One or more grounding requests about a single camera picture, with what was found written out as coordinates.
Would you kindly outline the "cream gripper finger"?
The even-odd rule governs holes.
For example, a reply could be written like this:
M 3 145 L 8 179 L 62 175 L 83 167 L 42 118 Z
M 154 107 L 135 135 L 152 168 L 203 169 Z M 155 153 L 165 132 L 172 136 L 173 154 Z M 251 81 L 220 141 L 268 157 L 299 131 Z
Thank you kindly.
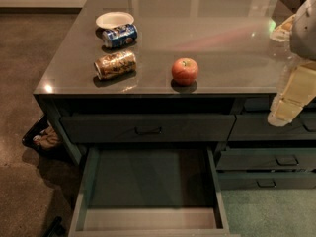
M 295 67 L 286 67 L 270 107 L 268 123 L 276 127 L 292 123 L 315 97 L 316 62 L 303 62 Z
M 289 41 L 295 15 L 291 15 L 279 26 L 277 26 L 270 34 L 270 39 L 278 42 Z

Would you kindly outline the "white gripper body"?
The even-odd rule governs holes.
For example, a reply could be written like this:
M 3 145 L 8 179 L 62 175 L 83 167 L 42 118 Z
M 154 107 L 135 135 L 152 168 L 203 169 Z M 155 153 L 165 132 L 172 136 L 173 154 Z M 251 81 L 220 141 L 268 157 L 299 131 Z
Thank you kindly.
M 290 49 L 302 58 L 316 60 L 316 0 L 306 0 L 297 10 L 291 28 Z

